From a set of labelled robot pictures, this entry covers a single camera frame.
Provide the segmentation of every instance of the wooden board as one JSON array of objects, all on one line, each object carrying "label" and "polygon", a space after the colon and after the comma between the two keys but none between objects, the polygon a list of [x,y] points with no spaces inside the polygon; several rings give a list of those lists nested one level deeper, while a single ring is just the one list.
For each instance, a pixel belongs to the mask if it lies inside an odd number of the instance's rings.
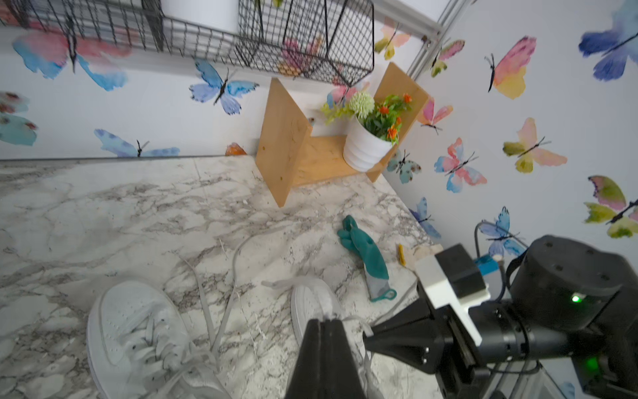
[{"label": "wooden board", "polygon": [[383,80],[381,80],[379,88],[376,90],[375,101],[382,102],[391,94],[402,96],[405,93],[412,96],[412,103],[410,104],[412,106],[412,111],[404,112],[401,115],[403,125],[399,132],[399,142],[390,150],[388,155],[383,157],[379,163],[381,167],[378,169],[375,167],[372,171],[367,172],[368,178],[370,178],[373,183],[379,178],[383,168],[388,165],[390,158],[392,158],[396,150],[401,145],[403,139],[405,139],[408,135],[412,124],[417,120],[417,115],[419,112],[422,112],[423,106],[429,99],[429,94],[416,84],[414,80],[407,76],[404,71],[399,69],[395,63],[390,63],[388,65],[388,69],[385,70],[385,75],[383,75]]},{"label": "wooden board", "polygon": [[[293,186],[317,183],[336,177],[359,174],[343,159],[346,136],[310,137],[302,150],[301,161]],[[373,170],[381,170],[381,164]]]},{"label": "wooden board", "polygon": [[301,149],[313,127],[283,87],[272,78],[255,162],[279,207],[297,175]]}]

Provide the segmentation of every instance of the orange butterfly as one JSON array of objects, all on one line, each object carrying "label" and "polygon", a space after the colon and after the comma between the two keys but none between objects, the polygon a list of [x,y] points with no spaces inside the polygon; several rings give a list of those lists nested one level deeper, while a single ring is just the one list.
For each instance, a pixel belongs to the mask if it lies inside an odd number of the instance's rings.
[{"label": "orange butterfly", "polygon": [[232,156],[232,155],[248,155],[248,154],[246,154],[244,149],[240,147],[239,144],[231,143],[228,147],[226,147],[226,156]]},{"label": "orange butterfly", "polygon": [[396,24],[396,27],[394,25],[394,21],[386,17],[385,25],[381,28],[383,39],[375,43],[375,52],[377,54],[381,54],[381,51],[385,50],[383,58],[386,61],[394,57],[394,49],[408,43],[411,36],[409,33],[398,33],[399,24]]}]

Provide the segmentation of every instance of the white container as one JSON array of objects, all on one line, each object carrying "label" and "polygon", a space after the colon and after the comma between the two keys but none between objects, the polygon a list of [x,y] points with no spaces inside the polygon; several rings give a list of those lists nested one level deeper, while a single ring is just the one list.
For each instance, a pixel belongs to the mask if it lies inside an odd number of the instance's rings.
[{"label": "white container", "polygon": [[161,0],[164,15],[237,34],[239,0]]},{"label": "white container", "polygon": [[354,117],[348,125],[343,159],[352,169],[367,172],[392,149],[392,143],[379,139],[363,127]]},{"label": "white container", "polygon": [[233,36],[223,33],[239,32],[239,0],[161,0],[161,7],[167,17],[194,24],[164,20],[164,35],[170,47],[179,48],[194,58],[228,57],[233,48]]}]

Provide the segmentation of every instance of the wire mesh basket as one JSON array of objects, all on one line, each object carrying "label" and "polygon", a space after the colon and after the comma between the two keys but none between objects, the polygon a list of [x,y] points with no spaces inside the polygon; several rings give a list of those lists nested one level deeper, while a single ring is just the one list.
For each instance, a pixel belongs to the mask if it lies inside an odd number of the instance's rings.
[{"label": "wire mesh basket", "polygon": [[374,68],[370,0],[239,0],[239,34],[163,14],[160,0],[0,0],[0,23],[352,86]]}]

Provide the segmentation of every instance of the blue block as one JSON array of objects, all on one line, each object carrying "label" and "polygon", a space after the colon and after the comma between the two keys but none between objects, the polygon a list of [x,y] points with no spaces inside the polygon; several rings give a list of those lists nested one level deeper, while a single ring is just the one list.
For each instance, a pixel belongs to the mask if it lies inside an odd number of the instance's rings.
[{"label": "blue block", "polygon": [[498,263],[496,263],[496,261],[489,255],[481,256],[475,260],[474,263],[478,266],[482,276],[487,276],[489,273],[493,273],[498,270]]}]

